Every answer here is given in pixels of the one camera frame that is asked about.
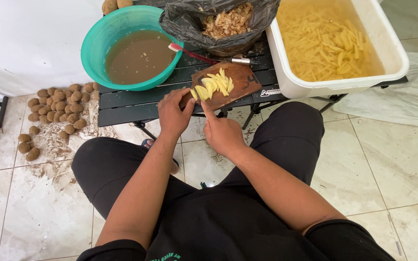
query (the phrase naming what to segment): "black table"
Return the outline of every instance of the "black table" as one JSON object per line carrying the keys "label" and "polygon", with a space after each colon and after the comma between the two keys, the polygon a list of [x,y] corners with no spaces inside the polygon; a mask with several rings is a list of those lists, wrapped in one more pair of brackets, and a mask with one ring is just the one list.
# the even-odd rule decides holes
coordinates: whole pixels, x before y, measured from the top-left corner
{"label": "black table", "polygon": [[[136,0],[133,4],[151,5],[164,8],[166,2],[169,1]],[[185,44],[185,49],[204,56],[209,56],[205,50],[196,46]],[[251,113],[247,118],[243,129],[247,127],[251,118],[255,114],[259,114],[262,109],[289,100],[280,93],[274,63],[272,61],[269,43],[265,32],[251,47],[251,49],[244,53],[244,55],[247,58],[252,58],[261,63],[261,65],[252,66],[252,70],[262,84],[262,89],[224,106],[219,114],[219,117],[226,117],[228,111],[233,108],[250,105]],[[105,127],[132,122],[136,127],[141,128],[151,138],[156,139],[156,137],[145,128],[145,124],[146,122],[159,118],[157,113],[157,103],[164,97],[165,94],[172,90],[181,89],[184,86],[190,87],[191,75],[208,67],[210,67],[210,64],[202,62],[196,58],[189,57],[189,55],[184,53],[178,61],[171,76],[163,84],[151,90],[142,92],[118,91],[105,86],[100,86],[98,126]],[[374,87],[386,88],[390,85],[403,84],[407,82],[408,79],[404,76],[396,81],[381,82]],[[329,98],[311,98],[328,102],[328,104],[320,110],[321,112],[324,112],[333,106],[333,104],[339,102],[346,95],[347,94],[332,95]],[[197,104],[194,108],[193,116],[204,117],[204,114],[201,114],[201,112],[202,108]]]}

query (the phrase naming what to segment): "black shirt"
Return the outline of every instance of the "black shirt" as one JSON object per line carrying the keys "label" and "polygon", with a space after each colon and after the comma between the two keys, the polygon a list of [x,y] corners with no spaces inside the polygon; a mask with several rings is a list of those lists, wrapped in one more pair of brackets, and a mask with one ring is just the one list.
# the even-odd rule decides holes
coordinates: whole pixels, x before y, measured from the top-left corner
{"label": "black shirt", "polygon": [[173,204],[149,250],[116,240],[83,252],[78,261],[322,261],[394,260],[360,225],[330,220],[303,236],[259,202],[224,188],[205,188]]}

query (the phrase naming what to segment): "cutting board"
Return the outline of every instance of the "cutting board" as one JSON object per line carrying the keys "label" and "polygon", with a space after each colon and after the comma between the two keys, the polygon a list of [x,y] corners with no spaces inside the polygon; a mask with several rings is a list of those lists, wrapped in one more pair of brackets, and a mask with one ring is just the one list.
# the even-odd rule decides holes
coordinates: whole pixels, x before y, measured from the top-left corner
{"label": "cutting board", "polygon": [[[202,71],[199,71],[193,75],[191,75],[191,79],[193,82],[191,83],[191,88],[194,89],[195,86],[203,86],[201,79],[209,78],[207,76],[208,73],[211,74],[218,74],[220,68],[225,70],[225,76],[228,78],[232,78],[233,85],[235,86],[233,90],[230,92],[229,96],[224,97],[221,92],[214,92],[212,94],[212,99],[207,99],[206,103],[209,105],[211,110],[217,110],[221,107],[236,101],[237,99],[243,98],[251,93],[257,92],[262,88],[261,83],[254,75],[253,71],[248,65],[242,64],[234,64],[234,63],[217,63],[209,68],[206,68]],[[189,92],[185,96],[182,97],[182,101],[180,102],[180,108],[185,107],[188,101],[193,98],[191,93]]]}

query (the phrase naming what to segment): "white tarp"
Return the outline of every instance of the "white tarp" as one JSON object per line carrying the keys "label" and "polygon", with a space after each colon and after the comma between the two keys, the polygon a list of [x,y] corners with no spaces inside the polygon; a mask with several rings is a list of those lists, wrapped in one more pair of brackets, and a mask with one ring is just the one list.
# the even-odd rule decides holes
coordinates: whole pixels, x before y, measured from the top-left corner
{"label": "white tarp", "polygon": [[355,116],[418,126],[418,53],[408,52],[407,55],[411,62],[407,84],[349,94],[333,109]]}

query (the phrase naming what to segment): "hand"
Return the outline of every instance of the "hand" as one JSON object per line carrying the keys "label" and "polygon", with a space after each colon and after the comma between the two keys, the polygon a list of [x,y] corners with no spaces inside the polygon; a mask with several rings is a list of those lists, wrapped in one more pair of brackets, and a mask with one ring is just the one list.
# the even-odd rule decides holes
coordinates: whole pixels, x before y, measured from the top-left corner
{"label": "hand", "polygon": [[241,127],[238,122],[225,118],[217,118],[216,114],[208,108],[206,102],[201,102],[206,123],[204,133],[207,141],[217,153],[230,157],[230,153],[247,147],[243,140]]}
{"label": "hand", "polygon": [[171,138],[181,136],[188,127],[189,119],[194,109],[194,98],[188,101],[185,110],[181,111],[178,104],[182,100],[183,95],[189,92],[189,88],[173,90],[166,94],[164,98],[157,104],[159,112],[159,121],[161,124],[161,134]]}

